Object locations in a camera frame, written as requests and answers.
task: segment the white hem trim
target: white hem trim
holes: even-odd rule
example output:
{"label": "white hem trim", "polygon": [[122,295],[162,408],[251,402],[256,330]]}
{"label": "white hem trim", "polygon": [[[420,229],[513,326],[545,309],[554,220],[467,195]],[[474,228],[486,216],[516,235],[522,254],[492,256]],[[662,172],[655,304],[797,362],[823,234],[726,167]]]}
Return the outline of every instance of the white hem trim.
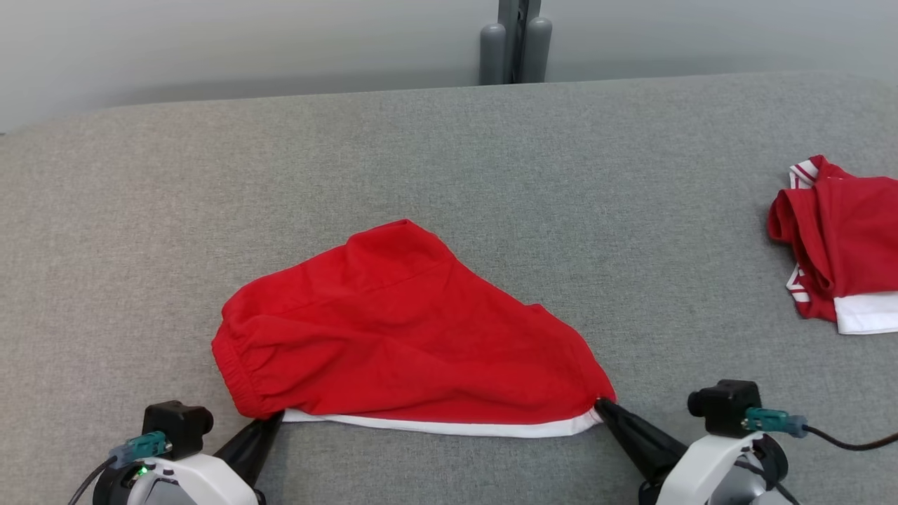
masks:
{"label": "white hem trim", "polygon": [[468,424],[460,422],[428,422],[398,421],[393,419],[377,419],[354,415],[322,415],[315,416],[296,409],[284,412],[283,422],[316,422],[334,421],[355,424],[367,428],[386,428],[391,430],[422,431],[440,435],[465,435],[468,437],[515,437],[519,439],[545,439],[549,437],[567,437],[589,430],[602,422],[594,408],[577,417],[561,421],[544,422],[542,424]]}
{"label": "white hem trim", "polygon": [[898,332],[898,291],[836,297],[832,301],[843,335]]}

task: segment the teal connector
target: teal connector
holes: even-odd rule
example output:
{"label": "teal connector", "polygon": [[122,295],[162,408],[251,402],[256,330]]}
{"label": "teal connector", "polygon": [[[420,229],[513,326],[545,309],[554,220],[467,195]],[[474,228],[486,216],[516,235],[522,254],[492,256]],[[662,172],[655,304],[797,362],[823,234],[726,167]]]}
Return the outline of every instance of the teal connector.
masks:
{"label": "teal connector", "polygon": [[806,424],[805,416],[789,415],[785,411],[772,409],[748,409],[745,411],[745,428],[747,430],[788,433],[796,439],[803,439],[807,436]]}
{"label": "teal connector", "polygon": [[172,444],[165,440],[164,433],[161,431],[145,433],[140,437],[129,439],[124,444],[113,448],[110,451],[110,457],[115,456],[116,460],[111,467],[121,468],[130,463],[134,463],[138,459],[159,456],[170,450],[172,450]]}

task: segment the gray fabric surface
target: gray fabric surface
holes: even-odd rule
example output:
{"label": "gray fabric surface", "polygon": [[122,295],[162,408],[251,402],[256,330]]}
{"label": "gray fabric surface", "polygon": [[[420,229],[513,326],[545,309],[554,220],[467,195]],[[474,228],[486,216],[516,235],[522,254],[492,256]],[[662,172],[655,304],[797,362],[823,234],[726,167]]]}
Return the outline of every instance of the gray fabric surface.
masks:
{"label": "gray fabric surface", "polygon": [[[723,75],[169,103],[0,138],[0,501],[60,503],[172,398],[245,422],[209,351],[260,275],[410,217],[577,328],[621,404],[684,441],[687,394],[759,381],[769,407],[862,441],[898,430],[898,335],[802,320],[764,232],[790,164],[898,176],[898,91]],[[887,503],[898,447],[783,439],[811,504]],[[636,503],[607,429],[466,439],[288,425],[269,503]]]}

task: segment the black cable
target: black cable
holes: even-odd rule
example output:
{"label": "black cable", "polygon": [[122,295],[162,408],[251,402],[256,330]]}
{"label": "black cable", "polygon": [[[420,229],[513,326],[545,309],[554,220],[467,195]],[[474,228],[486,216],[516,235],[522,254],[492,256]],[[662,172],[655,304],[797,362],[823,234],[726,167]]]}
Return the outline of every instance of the black cable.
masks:
{"label": "black cable", "polygon": [[826,433],[825,431],[820,431],[813,426],[808,426],[806,424],[802,425],[802,428],[808,433],[814,433],[817,437],[826,440],[827,442],[833,444],[835,447],[843,448],[849,451],[868,451],[873,449],[879,449],[880,447],[885,447],[891,443],[898,442],[898,433],[893,433],[884,439],[875,440],[873,442],[869,442],[867,444],[846,444],[841,440],[834,439],[832,435]]}
{"label": "black cable", "polygon": [[[739,468],[744,468],[745,470],[748,470],[749,472],[751,472],[755,475],[758,475],[759,477],[764,479],[764,482],[767,483],[767,487],[770,487],[771,482],[767,480],[767,476],[764,475],[764,471],[761,470],[761,468],[758,468],[757,466],[752,465],[751,463],[749,463],[747,461],[738,461],[738,460],[733,463],[733,466],[738,466]],[[798,503],[798,500],[796,500],[795,497],[792,496],[792,493],[786,489],[786,486],[782,485],[781,483],[772,483],[772,484],[773,484],[772,487],[777,488],[777,491],[779,491],[779,494],[783,495],[783,498],[785,498],[786,501],[788,501],[792,505],[800,505],[800,503]]]}
{"label": "black cable", "polygon": [[103,470],[109,468],[109,466],[112,465],[113,463],[115,463],[115,461],[117,459],[119,459],[118,456],[113,456],[113,457],[107,459],[106,461],[102,462],[102,464],[100,464],[100,466],[97,466],[91,472],[91,474],[88,475],[86,479],[84,479],[84,482],[82,482],[81,485],[78,486],[78,491],[76,491],[75,494],[72,496],[72,500],[68,501],[68,505],[75,505],[78,502],[78,499],[81,498],[81,495],[84,494],[84,490],[87,489],[87,486],[91,485],[91,483],[93,482],[93,479],[96,479],[97,475],[102,473]]}

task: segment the gray wall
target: gray wall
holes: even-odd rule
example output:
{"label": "gray wall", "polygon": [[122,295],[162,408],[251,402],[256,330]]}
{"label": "gray wall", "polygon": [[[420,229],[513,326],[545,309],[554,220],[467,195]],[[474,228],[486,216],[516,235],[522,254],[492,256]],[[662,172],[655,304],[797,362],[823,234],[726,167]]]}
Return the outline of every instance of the gray wall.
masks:
{"label": "gray wall", "polygon": [[829,69],[898,84],[898,0],[542,0],[546,79]]}
{"label": "gray wall", "polygon": [[[497,0],[3,0],[0,131],[120,104],[475,84]],[[896,0],[542,0],[547,79],[830,68],[898,83]]]}

